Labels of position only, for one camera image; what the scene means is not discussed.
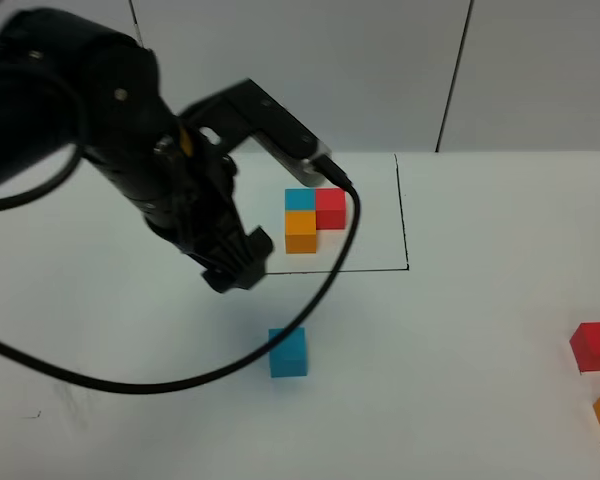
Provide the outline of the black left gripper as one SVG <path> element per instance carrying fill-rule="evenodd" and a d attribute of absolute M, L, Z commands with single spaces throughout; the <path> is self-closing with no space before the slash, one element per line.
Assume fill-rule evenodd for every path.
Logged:
<path fill-rule="evenodd" d="M 233 159 L 180 127 L 159 140 L 147 166 L 142 203 L 151 228 L 204 266 L 202 277 L 217 293 L 259 283 L 265 276 L 260 263 L 272 254 L 273 241 L 261 226 L 244 230 L 233 198 Z"/>

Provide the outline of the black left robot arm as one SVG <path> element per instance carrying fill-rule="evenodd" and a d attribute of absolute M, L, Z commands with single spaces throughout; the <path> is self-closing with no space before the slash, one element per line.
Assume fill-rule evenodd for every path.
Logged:
<path fill-rule="evenodd" d="M 74 151 L 43 184 L 0 199 L 0 212 L 51 193 L 85 160 L 203 267 L 212 289 L 248 290 L 273 250 L 264 231 L 244 230 L 233 200 L 230 153 L 252 127 L 222 98 L 211 110 L 218 143 L 194 111 L 169 109 L 156 56 L 130 36 L 59 9 L 18 11 L 0 30 L 0 185 L 64 146 Z"/>

